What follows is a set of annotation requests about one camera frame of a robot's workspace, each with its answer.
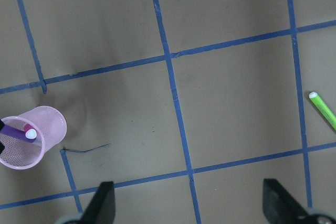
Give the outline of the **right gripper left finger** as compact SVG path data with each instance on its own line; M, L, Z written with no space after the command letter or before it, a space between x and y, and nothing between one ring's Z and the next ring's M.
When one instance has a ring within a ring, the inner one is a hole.
M115 193L113 182L102 182L88 207L80 218L80 223L113 223L115 219Z

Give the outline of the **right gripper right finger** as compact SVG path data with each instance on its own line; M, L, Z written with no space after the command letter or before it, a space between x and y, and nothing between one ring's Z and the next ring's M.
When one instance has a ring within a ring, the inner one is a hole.
M274 178L263 180L263 213L268 223L305 223L308 212Z

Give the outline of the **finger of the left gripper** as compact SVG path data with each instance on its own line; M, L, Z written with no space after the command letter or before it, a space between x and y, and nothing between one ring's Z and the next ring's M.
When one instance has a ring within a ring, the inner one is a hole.
M0 131L1 131L1 136L0 136L0 139L1 139L1 141L0 141L0 154L4 151L4 149L5 149L5 145L4 145L4 143L3 143L3 134L2 134L2 130L4 129L4 126L5 126L5 124L4 124L4 122L3 121L0 121Z

